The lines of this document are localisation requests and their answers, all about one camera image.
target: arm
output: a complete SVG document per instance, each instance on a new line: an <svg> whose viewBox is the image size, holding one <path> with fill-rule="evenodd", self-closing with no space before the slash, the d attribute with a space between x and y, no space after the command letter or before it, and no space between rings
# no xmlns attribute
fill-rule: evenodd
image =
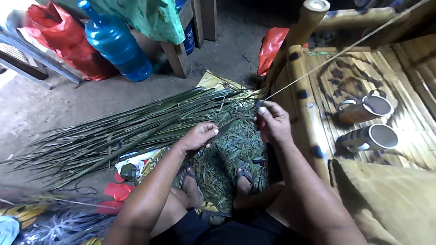
<svg viewBox="0 0 436 245"><path fill-rule="evenodd" d="M164 208L174 176L187 152L199 149L216 134L218 128L215 124L202 122L180 139L129 195L103 244L149 244L150 232Z"/></svg>
<svg viewBox="0 0 436 245"><path fill-rule="evenodd" d="M325 186L295 146L288 113L274 102L265 101L259 117L265 121L268 141L274 146L286 191L301 204L310 238L315 244L367 244L332 189Z"/></svg>

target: blue water jug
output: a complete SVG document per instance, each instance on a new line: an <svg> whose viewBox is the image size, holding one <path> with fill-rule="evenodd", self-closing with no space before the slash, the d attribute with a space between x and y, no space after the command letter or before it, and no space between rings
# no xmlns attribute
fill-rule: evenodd
<svg viewBox="0 0 436 245"><path fill-rule="evenodd" d="M150 76L152 67L122 19L99 15L87 0L78 2L91 19L85 25L86 39L128 79L139 82Z"/></svg>
<svg viewBox="0 0 436 245"><path fill-rule="evenodd" d="M183 5L186 3L186 0L176 0L176 9L177 12L182 10ZM183 45L185 46L186 55L190 55L192 51L194 51L195 43L194 43L194 33L192 32L192 20L186 26L185 29L185 41L183 41Z"/></svg>

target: foot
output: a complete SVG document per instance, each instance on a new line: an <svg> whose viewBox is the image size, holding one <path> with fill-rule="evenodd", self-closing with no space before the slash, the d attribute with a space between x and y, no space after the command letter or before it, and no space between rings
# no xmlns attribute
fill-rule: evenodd
<svg viewBox="0 0 436 245"><path fill-rule="evenodd" d="M200 191L198 189L197 181L186 174L186 172L189 172L191 174L195 174L194 170L191 167L186 168L183 170L183 172L180 174L180 180L179 184L182 185L182 180L185 179L185 183L182 186L182 190L186 193L189 200L189 208L201 208L204 198L201 196Z"/></svg>
<svg viewBox="0 0 436 245"><path fill-rule="evenodd" d="M248 172L247 170L243 170L242 168L238 168L238 170L236 171L236 175L239 175L240 172L245 172L250 177L252 177L252 174L250 172ZM247 177L241 176L238 179L238 182L236 183L236 197L233 199L234 209L239 210L245 206L244 201L246 200L246 197L250 194L251 188L252 185Z"/></svg>

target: black shorts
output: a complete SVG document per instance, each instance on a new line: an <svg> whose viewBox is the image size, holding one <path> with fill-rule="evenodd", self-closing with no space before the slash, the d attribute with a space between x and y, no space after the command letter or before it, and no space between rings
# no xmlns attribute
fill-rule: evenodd
<svg viewBox="0 0 436 245"><path fill-rule="evenodd" d="M168 230L151 239L150 243L151 245L310 244L266 212L258 215L247 225L228 221L216 226L203 221L194 210L189 211Z"/></svg>

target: red knife handle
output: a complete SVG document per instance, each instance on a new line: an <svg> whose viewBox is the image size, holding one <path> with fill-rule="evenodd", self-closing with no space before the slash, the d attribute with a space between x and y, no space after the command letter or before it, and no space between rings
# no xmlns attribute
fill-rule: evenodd
<svg viewBox="0 0 436 245"><path fill-rule="evenodd" d="M260 135L262 136L262 142L264 143L268 142L268 139L266 138L265 130L263 129L265 128L265 121L259 115L257 115L257 123L259 125Z"/></svg>

